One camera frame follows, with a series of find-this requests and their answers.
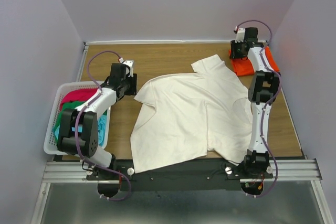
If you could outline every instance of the folded clothing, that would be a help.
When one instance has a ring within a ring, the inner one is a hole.
[[[89,100],[95,93],[97,89],[78,89],[73,90],[63,98],[61,101],[61,104],[59,106],[59,109],[62,110],[62,107],[67,102],[86,102]]]
[[[278,65],[275,63],[275,61],[273,60],[272,57],[272,53],[269,50],[269,47],[265,48],[265,55],[266,58],[269,62],[269,64],[271,65],[271,67],[274,69],[274,71],[279,72],[280,69],[278,67]],[[230,60],[231,64],[233,66],[234,72],[238,75],[238,76],[250,76],[253,75],[255,73],[252,63],[249,61],[249,59],[235,59],[235,60]]]
[[[82,105],[84,102],[67,102],[64,103],[62,106],[61,111],[59,112],[57,118],[56,118],[56,123],[52,131],[54,132],[56,143],[58,141],[58,134],[59,134],[59,127],[60,127],[60,122],[61,122],[61,116],[62,112],[65,109],[75,109],[76,107]],[[106,121],[107,121],[107,110],[104,112],[104,114],[98,119],[98,143],[100,146],[103,145],[104,143],[104,138],[105,138],[105,130],[106,130]],[[78,126],[78,132],[81,132],[81,126]]]

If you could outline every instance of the plastic basket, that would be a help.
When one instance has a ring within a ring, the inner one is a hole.
[[[53,109],[51,110],[51,114],[50,114],[46,138],[44,139],[43,149],[47,154],[67,155],[67,153],[60,152],[57,150],[57,143],[55,141],[55,136],[53,133],[53,128],[55,126],[57,116],[60,112],[59,106],[60,106],[62,99],[70,91],[77,90],[77,89],[90,89],[90,88],[97,88],[97,85],[95,85],[93,81],[82,81],[82,82],[65,83],[58,88],[56,97],[54,100],[54,105],[52,106]],[[104,137],[102,148],[105,148],[107,145],[107,140],[109,136],[110,115],[111,115],[111,107],[109,107],[107,111],[105,137]]]

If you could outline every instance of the screw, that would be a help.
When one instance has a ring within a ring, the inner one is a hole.
[[[273,173],[273,168],[268,166],[267,169],[266,169],[266,172],[269,173],[269,174],[272,174]]]
[[[232,174],[232,168],[231,168],[231,167],[226,167],[226,168],[225,168],[225,173],[226,173],[227,175]]]
[[[127,174],[128,174],[129,176],[132,176],[132,175],[134,174],[134,169],[133,169],[132,167],[128,168],[128,169],[127,169]]]

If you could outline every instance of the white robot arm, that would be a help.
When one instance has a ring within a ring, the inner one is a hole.
[[[248,99],[253,112],[250,145],[244,161],[238,167],[246,173],[263,173],[270,167],[267,146],[268,120],[271,105],[279,92],[280,75],[267,60],[264,45],[258,42],[258,29],[239,28],[231,41],[230,59],[242,60],[246,57],[252,63],[255,75],[248,90]]]
[[[81,154],[91,163],[115,169],[116,157],[98,146],[97,119],[125,95],[136,95],[137,74],[133,73],[133,67],[133,60],[113,63],[110,76],[87,102],[75,109],[63,111],[57,142],[58,150],[72,155],[79,154],[74,129],[77,115],[81,113],[78,123],[82,126],[82,131],[78,132]]]

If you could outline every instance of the cable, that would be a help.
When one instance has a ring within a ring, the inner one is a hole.
[[[266,23],[264,23],[264,22],[262,22],[262,21],[255,20],[255,19],[251,19],[251,20],[244,21],[244,22],[240,23],[239,25],[237,25],[236,28],[235,28],[235,30],[236,30],[236,29],[238,30],[240,25],[245,24],[245,23],[247,23],[247,22],[258,22],[258,23],[261,23],[261,24],[265,25],[265,26],[268,28],[269,33],[270,33],[270,38],[269,38],[268,42],[266,43],[266,46],[264,46],[264,47],[261,48],[259,55],[260,55],[261,60],[262,60],[262,62],[263,62],[262,64],[264,64],[264,67],[265,67],[268,71],[274,73],[274,74],[279,78],[279,87],[278,87],[278,90],[277,90],[277,92],[273,95],[273,97],[271,97],[271,98],[265,103],[265,106],[263,107],[263,112],[262,112],[262,114],[261,114],[261,125],[260,125],[260,134],[261,134],[261,136],[260,136],[260,137],[261,137],[261,140],[263,141],[263,144],[265,145],[265,147],[266,147],[266,149],[267,149],[269,155],[271,155],[271,157],[272,157],[272,159],[273,159],[273,161],[274,161],[274,165],[275,165],[275,176],[274,176],[274,181],[273,181],[273,183],[270,185],[270,187],[269,187],[263,194],[260,194],[260,195],[254,195],[254,197],[256,197],[256,198],[260,198],[260,197],[263,197],[263,196],[267,195],[267,194],[268,194],[268,193],[275,187],[276,182],[277,182],[277,180],[278,180],[278,175],[279,175],[278,163],[277,163],[277,161],[276,161],[276,159],[275,159],[275,157],[274,157],[272,151],[271,151],[270,148],[268,147],[268,144],[266,143],[266,140],[265,140],[265,137],[264,137],[264,127],[263,127],[263,123],[264,123],[264,118],[265,118],[265,113],[266,113],[266,106],[269,105],[269,104],[271,104],[271,103],[274,101],[274,99],[278,96],[278,94],[280,93],[280,91],[281,91],[281,87],[282,87],[282,78],[281,78],[281,75],[280,75],[278,72],[274,71],[273,69],[270,69],[270,68],[267,66],[267,64],[266,64],[266,62],[265,62],[265,60],[264,60],[264,58],[262,57],[262,56],[263,56],[262,51],[265,50],[265,48],[271,43],[271,40],[272,40],[272,37],[273,37],[271,28],[270,28]]]
[[[91,80],[98,86],[98,89],[99,89],[100,91],[102,91],[102,87],[99,85],[99,83],[98,83],[98,82],[93,78],[93,76],[90,74],[89,67],[90,67],[91,62],[95,59],[95,57],[97,57],[97,56],[99,56],[99,55],[101,55],[101,54],[104,54],[104,53],[106,53],[106,52],[109,52],[109,53],[112,53],[112,54],[117,55],[119,61],[122,59],[122,58],[120,57],[120,55],[119,55],[117,52],[114,52],[114,51],[111,51],[111,50],[105,50],[105,51],[99,52],[99,53],[97,53],[95,56],[93,56],[93,57],[89,60],[89,62],[88,62],[88,66],[87,66],[87,68],[86,68],[86,71],[87,71],[87,73],[88,73],[89,78],[90,78],[90,79],[91,79]]]
[[[105,81],[100,85],[102,88],[104,88],[107,84],[108,84],[108,81],[110,79],[110,76],[107,76]]]
[[[100,52],[100,53],[96,54],[95,56],[93,56],[93,57],[90,59],[90,61],[88,62],[88,66],[87,66],[87,73],[88,73],[89,78],[90,78],[90,79],[91,79],[91,80],[98,86],[98,88],[99,88],[100,91],[102,91],[102,87],[99,85],[99,83],[98,83],[98,82],[93,78],[93,76],[90,74],[89,67],[90,67],[91,62],[94,60],[95,57],[97,57],[97,56],[99,56],[99,55],[101,55],[101,54],[103,54],[103,53],[105,53],[105,52],[113,53],[113,54],[117,55],[119,61],[122,60],[122,58],[120,57],[120,55],[119,55],[118,53],[116,53],[116,52],[114,52],[114,51],[109,51],[109,50]],[[101,196],[100,196],[100,197],[105,198],[105,199],[110,200],[110,201],[121,201],[121,200],[124,200],[124,199],[128,198],[128,197],[131,195],[132,186],[131,186],[131,182],[130,182],[130,180],[129,180],[124,174],[122,174],[122,173],[120,173],[120,172],[117,172],[116,170],[111,170],[111,169],[109,169],[109,168],[102,167],[102,166],[100,166],[100,165],[96,165],[96,164],[94,164],[93,162],[87,160],[86,157],[83,156],[82,151],[80,150],[80,146],[79,146],[79,139],[78,139],[78,125],[79,125],[79,119],[80,119],[80,116],[82,115],[82,113],[84,112],[84,110],[85,110],[89,105],[91,105],[93,102],[95,102],[95,100],[97,100],[101,95],[102,95],[102,93],[97,94],[97,95],[96,95],[90,102],[88,102],[87,105],[83,106],[83,108],[78,112],[78,115],[77,115],[77,117],[76,117],[76,121],[75,121],[75,140],[76,140],[76,149],[77,149],[77,152],[78,152],[79,157],[81,158],[81,160],[82,160],[83,162],[86,162],[87,164],[89,164],[89,165],[91,165],[91,166],[95,166],[95,167],[97,167],[97,168],[99,168],[99,169],[103,169],[103,170],[106,170],[106,171],[108,171],[108,172],[117,174],[117,175],[119,175],[119,176],[121,176],[121,177],[124,177],[124,178],[126,179],[126,181],[127,181],[127,183],[128,183],[128,186],[129,186],[129,189],[128,189],[128,193],[127,193],[125,196],[123,196],[123,197],[121,197],[121,198],[117,198],[117,199],[109,198],[109,197],[106,197],[106,196],[104,196],[104,195],[101,195]]]
[[[226,161],[229,161],[229,162],[232,162],[232,163],[234,163],[234,164],[237,164],[237,165],[239,165],[240,163],[238,163],[238,162],[234,162],[234,161],[232,161],[232,160],[229,160],[229,159],[226,159]]]
[[[250,184],[250,183],[253,183],[253,185],[254,185],[254,183],[259,179],[259,176],[260,176],[260,175],[263,176],[263,174],[260,173],[260,174],[258,175],[258,177],[255,178],[253,181],[249,182],[249,184]]]
[[[82,169],[85,171],[93,172],[91,168],[88,168],[88,169],[84,168],[84,162],[82,162]]]

